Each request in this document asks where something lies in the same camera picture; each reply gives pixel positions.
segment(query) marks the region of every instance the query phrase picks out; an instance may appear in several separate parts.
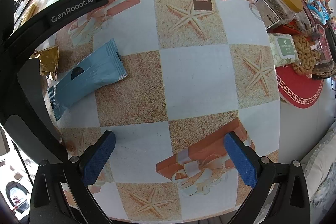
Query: blue textured pad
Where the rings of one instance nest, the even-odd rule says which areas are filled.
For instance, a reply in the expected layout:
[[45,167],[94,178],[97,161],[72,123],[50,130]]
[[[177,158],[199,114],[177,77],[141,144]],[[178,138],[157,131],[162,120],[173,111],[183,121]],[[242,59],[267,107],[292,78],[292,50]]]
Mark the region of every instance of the blue textured pad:
[[230,134],[224,137],[224,147],[244,183],[254,188],[257,183],[256,169]]
[[116,136],[111,132],[83,168],[82,181],[85,186],[92,185],[96,182],[115,146]]

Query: blue snack wrapper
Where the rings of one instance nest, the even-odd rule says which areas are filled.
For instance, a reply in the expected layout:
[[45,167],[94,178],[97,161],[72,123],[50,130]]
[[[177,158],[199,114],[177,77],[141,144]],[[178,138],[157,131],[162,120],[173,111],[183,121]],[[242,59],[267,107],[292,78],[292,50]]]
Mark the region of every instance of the blue snack wrapper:
[[48,89],[56,120],[78,100],[98,88],[127,76],[114,40],[111,39],[79,62],[59,83]]

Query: greek key pattern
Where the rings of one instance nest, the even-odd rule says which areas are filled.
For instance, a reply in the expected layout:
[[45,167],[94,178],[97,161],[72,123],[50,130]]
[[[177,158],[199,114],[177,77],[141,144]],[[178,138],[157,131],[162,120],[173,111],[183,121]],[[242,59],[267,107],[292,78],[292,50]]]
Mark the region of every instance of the greek key pattern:
[[283,89],[284,92],[286,92],[286,94],[292,98],[295,102],[301,104],[301,105],[309,105],[312,102],[314,102],[320,95],[321,90],[322,90],[322,86],[323,86],[323,81],[321,81],[321,84],[319,86],[319,89],[317,90],[317,92],[310,98],[301,98],[299,96],[297,96],[294,92],[292,92],[290,90],[290,88],[285,84],[285,82],[280,78],[280,76],[277,74],[277,81],[278,81],[278,85],[279,87],[281,87]]

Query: red round tray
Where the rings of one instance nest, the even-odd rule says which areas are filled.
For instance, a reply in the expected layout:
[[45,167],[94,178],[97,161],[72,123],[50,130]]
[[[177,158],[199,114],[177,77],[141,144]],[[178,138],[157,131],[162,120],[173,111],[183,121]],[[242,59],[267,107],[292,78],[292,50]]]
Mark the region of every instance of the red round tray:
[[311,107],[320,96],[323,80],[309,79],[298,75],[292,65],[276,68],[281,98],[298,108]]

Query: jar with yellow lid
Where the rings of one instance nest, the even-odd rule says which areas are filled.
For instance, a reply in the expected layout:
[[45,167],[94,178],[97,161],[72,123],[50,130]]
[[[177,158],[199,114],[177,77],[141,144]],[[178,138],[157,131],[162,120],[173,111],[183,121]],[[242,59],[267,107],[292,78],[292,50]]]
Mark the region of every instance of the jar with yellow lid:
[[303,10],[301,0],[254,0],[266,28],[291,22]]

